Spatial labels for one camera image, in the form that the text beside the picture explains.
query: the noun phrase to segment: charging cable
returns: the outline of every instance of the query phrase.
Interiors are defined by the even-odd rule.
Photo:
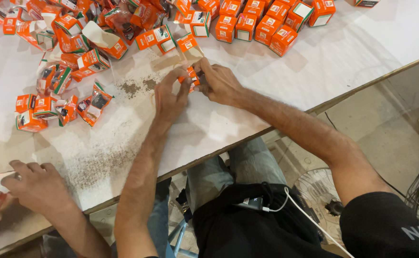
[[[286,192],[287,198],[290,198],[289,196],[289,189],[287,187],[284,187],[284,192]],[[353,255],[351,255],[346,249],[344,249],[339,243],[337,243],[337,241],[335,241],[335,239],[333,237],[331,237],[329,235],[329,233],[327,233],[324,229],[322,229],[307,213],[305,213],[295,202],[292,198],[290,198],[292,203],[311,221],[313,222],[313,224],[315,224],[322,232],[324,232],[324,234],[329,237],[330,239],[332,239],[332,241],[338,246],[340,247],[340,249],[342,249],[349,257],[354,258]]]

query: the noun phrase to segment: white table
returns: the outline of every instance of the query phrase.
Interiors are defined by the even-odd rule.
[[[301,110],[419,59],[419,3],[383,0],[365,9],[337,0],[335,5],[337,13],[330,23],[305,27],[282,58],[256,41],[217,41],[212,36],[214,25],[212,35],[197,42],[212,63],[230,67],[245,87]],[[176,24],[170,29],[175,38],[185,34]],[[82,210],[118,196],[154,116],[147,85],[159,82],[177,60],[177,50],[159,58],[135,48],[113,61],[112,69],[72,84],[64,94],[85,97],[97,78],[115,95],[93,128],[80,118],[64,128],[52,120],[49,128],[31,134],[15,129],[14,104],[16,96],[35,93],[42,53],[18,36],[2,35],[0,28],[0,172],[9,170],[8,161],[13,159],[52,162]],[[159,175],[269,126],[243,110],[192,93],[185,113],[172,126]],[[24,213],[0,223],[0,253],[49,226],[42,216]]]

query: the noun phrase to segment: man's left hand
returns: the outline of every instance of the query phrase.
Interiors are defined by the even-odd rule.
[[[172,93],[173,83],[178,77],[185,77],[177,95]],[[155,86],[155,119],[173,124],[187,105],[192,79],[184,67],[178,67],[168,73],[165,78]]]

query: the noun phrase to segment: jeans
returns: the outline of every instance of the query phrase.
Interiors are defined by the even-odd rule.
[[[160,258],[165,258],[168,243],[168,200],[170,198],[170,183],[171,178],[156,185],[154,208],[148,220],[149,233]],[[117,246],[115,242],[111,246],[111,251],[112,258],[117,258]],[[57,231],[52,231],[43,236],[42,253],[45,258],[76,258],[73,250]]]
[[[219,196],[229,185],[264,181],[286,185],[283,171],[260,137],[228,152],[230,169],[216,156],[187,170],[186,195],[191,211]]]

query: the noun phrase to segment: forearm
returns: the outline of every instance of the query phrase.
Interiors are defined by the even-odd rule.
[[[68,204],[57,213],[47,215],[46,219],[57,229],[78,257],[111,257],[109,245],[75,203]]]
[[[157,172],[170,123],[155,119],[149,128],[122,190],[115,220],[115,238],[119,257],[154,255],[147,222],[155,198]]]
[[[245,90],[238,103],[242,109],[265,120],[329,167],[338,159],[345,158],[348,151],[360,151],[353,140],[320,120],[254,91]]]

